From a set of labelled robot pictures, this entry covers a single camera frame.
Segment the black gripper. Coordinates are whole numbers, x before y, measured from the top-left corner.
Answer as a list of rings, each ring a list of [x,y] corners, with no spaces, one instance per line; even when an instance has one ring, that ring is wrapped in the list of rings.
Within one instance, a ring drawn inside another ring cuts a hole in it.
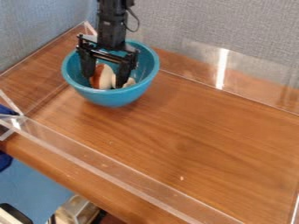
[[[136,68],[138,51],[129,44],[122,43],[117,48],[102,47],[97,44],[97,37],[78,34],[76,51],[80,57],[82,76],[89,78],[96,70],[97,60],[104,60],[118,65],[116,73],[116,88],[126,83],[130,70]]]

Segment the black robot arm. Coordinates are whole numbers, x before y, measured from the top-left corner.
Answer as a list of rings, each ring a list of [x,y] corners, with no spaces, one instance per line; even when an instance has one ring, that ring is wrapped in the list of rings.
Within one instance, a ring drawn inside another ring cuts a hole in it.
[[[134,0],[97,0],[97,36],[77,36],[76,51],[82,76],[89,78],[94,73],[97,59],[118,64],[116,88],[126,83],[137,63],[138,52],[126,43],[126,31],[130,31],[126,26],[128,14],[137,20],[130,10],[133,5]]]

